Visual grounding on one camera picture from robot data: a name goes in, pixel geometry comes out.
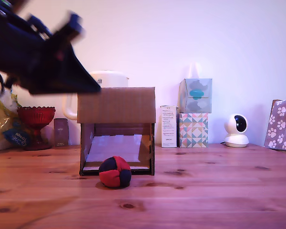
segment paw print cushion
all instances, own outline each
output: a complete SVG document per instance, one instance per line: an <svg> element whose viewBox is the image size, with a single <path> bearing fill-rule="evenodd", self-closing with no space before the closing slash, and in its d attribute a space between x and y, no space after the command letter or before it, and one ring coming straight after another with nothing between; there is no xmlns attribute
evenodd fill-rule
<svg viewBox="0 0 286 229"><path fill-rule="evenodd" d="M286 150L286 100L277 101L273 105L264 146Z"/></svg>

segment kettle handle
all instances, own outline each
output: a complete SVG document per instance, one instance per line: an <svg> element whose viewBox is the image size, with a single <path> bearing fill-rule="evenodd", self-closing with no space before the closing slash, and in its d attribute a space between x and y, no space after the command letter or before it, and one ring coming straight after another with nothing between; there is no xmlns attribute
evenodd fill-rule
<svg viewBox="0 0 286 229"><path fill-rule="evenodd" d="M72 103L72 95L71 94L64 95L62 98L62 112L67 118L71 120L77 120L77 113L72 111L71 103Z"/></svg>

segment white security camera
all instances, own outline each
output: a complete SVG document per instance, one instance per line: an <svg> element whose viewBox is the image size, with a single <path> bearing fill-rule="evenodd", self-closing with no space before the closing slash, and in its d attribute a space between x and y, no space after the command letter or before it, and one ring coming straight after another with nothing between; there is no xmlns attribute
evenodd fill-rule
<svg viewBox="0 0 286 229"><path fill-rule="evenodd" d="M246 147L249 139L245 135L248 128L246 117L241 114L233 114L225 122L225 130L228 135L225 137L225 144L230 147Z"/></svg>

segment red glass vase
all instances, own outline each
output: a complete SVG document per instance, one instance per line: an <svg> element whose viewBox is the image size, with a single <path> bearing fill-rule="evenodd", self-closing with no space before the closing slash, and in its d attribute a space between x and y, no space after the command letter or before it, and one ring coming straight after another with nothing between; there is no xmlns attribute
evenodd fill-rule
<svg viewBox="0 0 286 229"><path fill-rule="evenodd" d="M25 150L44 150L52 146L45 143L41 137L41 129L47 126L54 118L55 107L19 107L17 109L20 120L34 130L34 138Z"/></svg>

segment patterned tissue box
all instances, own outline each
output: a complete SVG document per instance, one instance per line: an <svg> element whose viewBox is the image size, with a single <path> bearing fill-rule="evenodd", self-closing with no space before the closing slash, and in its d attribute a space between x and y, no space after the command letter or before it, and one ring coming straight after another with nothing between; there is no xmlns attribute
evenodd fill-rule
<svg viewBox="0 0 286 229"><path fill-rule="evenodd" d="M179 147L206 148L208 147L208 114L180 113Z"/></svg>

